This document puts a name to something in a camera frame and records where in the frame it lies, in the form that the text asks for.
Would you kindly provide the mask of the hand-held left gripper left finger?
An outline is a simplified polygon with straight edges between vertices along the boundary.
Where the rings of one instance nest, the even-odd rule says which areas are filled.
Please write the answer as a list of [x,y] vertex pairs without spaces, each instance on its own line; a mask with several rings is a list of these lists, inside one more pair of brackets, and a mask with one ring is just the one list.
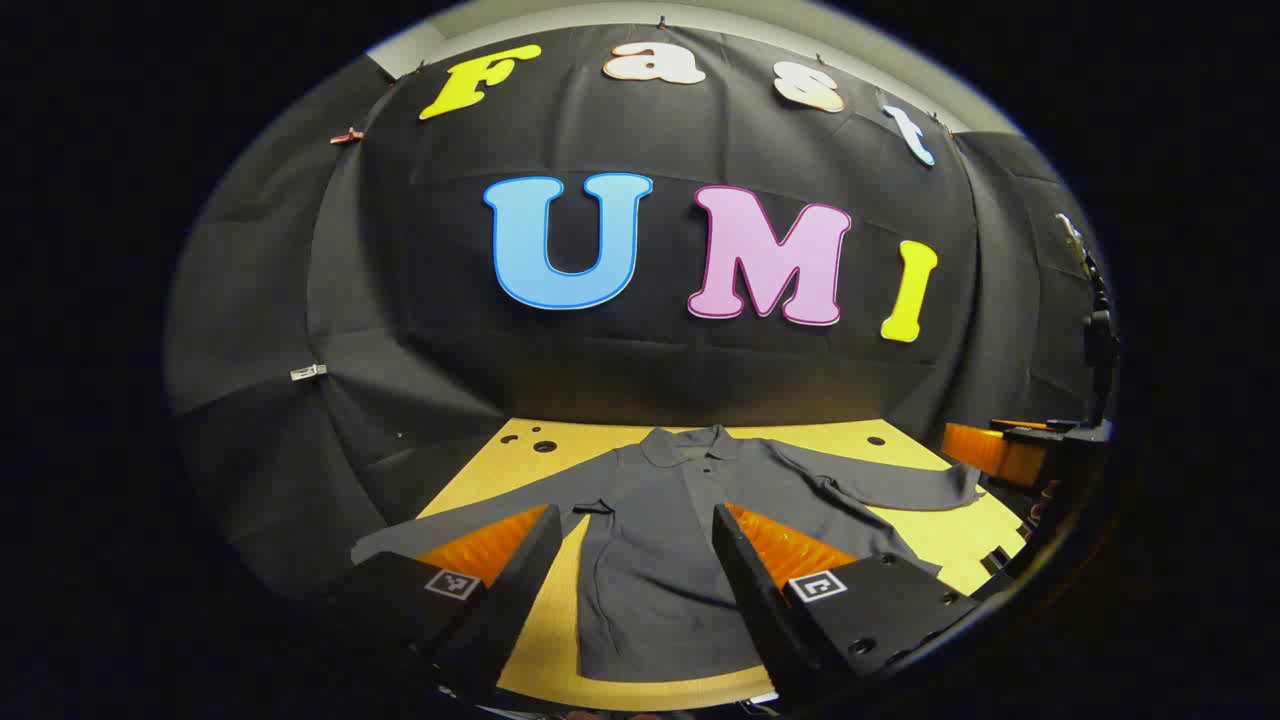
[[562,538],[559,509],[534,506],[431,550],[375,552],[308,609],[394,679],[490,703]]

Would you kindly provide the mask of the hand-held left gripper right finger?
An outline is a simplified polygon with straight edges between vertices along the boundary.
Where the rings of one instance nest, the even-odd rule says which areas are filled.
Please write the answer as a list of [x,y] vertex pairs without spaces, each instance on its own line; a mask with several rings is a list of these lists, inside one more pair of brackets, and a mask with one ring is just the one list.
[[782,707],[876,683],[978,602],[896,553],[854,556],[736,503],[712,546]]

